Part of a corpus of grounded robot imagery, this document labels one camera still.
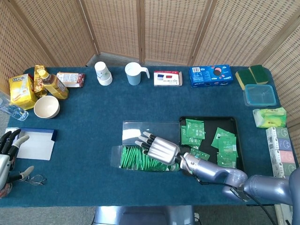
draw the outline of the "black tray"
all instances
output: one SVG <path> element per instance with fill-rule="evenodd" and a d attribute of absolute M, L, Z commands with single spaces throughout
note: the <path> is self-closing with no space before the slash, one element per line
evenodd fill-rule
<path fill-rule="evenodd" d="M 240 145 L 240 138 L 237 123 L 234 117 L 201 117 L 201 116 L 182 116 L 180 117 L 180 125 L 186 125 L 186 119 L 192 120 L 202 120 L 204 121 L 204 130 L 205 130 L 205 139 L 202 140 L 200 145 L 200 151 L 203 151 L 207 154 L 210 154 L 210 158 L 208 161 L 217 164 L 217 152 L 218 149 L 211 146 L 211 143 L 215 137 L 215 133 L 217 128 L 222 128 L 230 133 L 235 134 L 236 136 L 236 149 L 238 153 L 238 158 L 236 160 L 236 168 L 239 170 L 244 170 L 243 165 L 243 156 L 242 149 Z M 181 151 L 186 152 L 186 145 L 181 145 Z"/>

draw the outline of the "blue box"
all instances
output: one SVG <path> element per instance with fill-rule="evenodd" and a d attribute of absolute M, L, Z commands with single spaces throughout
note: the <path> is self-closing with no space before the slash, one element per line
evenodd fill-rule
<path fill-rule="evenodd" d="M 190 67 L 188 73 L 193 88 L 227 85 L 233 81 L 233 75 L 228 64 Z"/>

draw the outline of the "blue carpet tablecloth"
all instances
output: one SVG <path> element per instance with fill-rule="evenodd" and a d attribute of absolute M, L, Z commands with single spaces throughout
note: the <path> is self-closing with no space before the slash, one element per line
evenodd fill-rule
<path fill-rule="evenodd" d="M 232 74 L 243 67 L 232 67 Z M 16 171 L 30 165 L 42 174 L 44 186 L 15 182 L 0 207 L 100 205 L 242 204 L 222 196 L 219 186 L 201 186 L 182 172 L 139 172 L 110 166 L 112 146 L 122 144 L 122 122 L 179 121 L 180 116 L 233 116 L 238 123 L 248 176 L 272 175 L 265 129 L 256 128 L 252 110 L 234 77 L 227 86 L 191 88 L 187 67 L 149 67 L 148 80 L 129 85 L 124 67 L 110 67 L 113 82 L 101 86 L 92 67 L 48 68 L 49 73 L 85 73 L 83 88 L 69 89 L 53 119 L 9 121 L 9 127 L 52 128 L 58 131 L 50 161 L 17 159 Z M 154 70 L 183 73 L 182 87 L 154 87 Z M 33 74 L 33 68 L 26 71 Z M 269 73 L 269 79 L 275 89 Z M 277 106 L 280 105 L 276 94 Z"/>

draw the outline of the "metal robotic hand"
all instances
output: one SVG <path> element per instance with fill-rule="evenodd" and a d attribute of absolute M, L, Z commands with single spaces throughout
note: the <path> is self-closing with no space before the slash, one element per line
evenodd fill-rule
<path fill-rule="evenodd" d="M 8 175 L 9 171 L 13 169 L 15 155 L 19 150 L 20 145 L 29 139 L 29 136 L 25 135 L 16 140 L 13 144 L 13 140 L 20 131 L 20 129 L 14 132 L 8 131 L 0 138 L 0 190 L 2 190 L 8 183 L 27 177 L 34 169 L 33 166 L 30 166 L 18 175 Z"/>
<path fill-rule="evenodd" d="M 148 132 L 140 136 L 142 141 L 135 143 L 145 150 L 144 154 L 158 161 L 172 165 L 178 163 L 180 168 L 192 174 L 198 182 L 201 179 L 212 184 L 224 179 L 222 193 L 227 197 L 247 201 L 250 198 L 259 197 L 277 203 L 293 205 L 292 225 L 300 224 L 300 168 L 291 174 L 289 180 L 277 177 L 254 175 L 248 176 L 241 170 L 218 166 L 206 160 L 195 158 L 189 153 L 180 153 L 176 144 L 163 138 L 156 137 Z"/>

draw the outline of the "pair of glasses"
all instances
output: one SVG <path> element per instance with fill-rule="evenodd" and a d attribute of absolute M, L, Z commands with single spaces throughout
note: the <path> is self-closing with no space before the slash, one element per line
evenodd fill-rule
<path fill-rule="evenodd" d="M 19 181 L 30 183 L 31 185 L 34 186 L 38 186 L 38 185 L 44 185 L 45 182 L 47 181 L 47 178 L 44 178 L 42 175 L 37 174 L 33 177 L 28 176 L 26 178 L 20 179 Z"/>

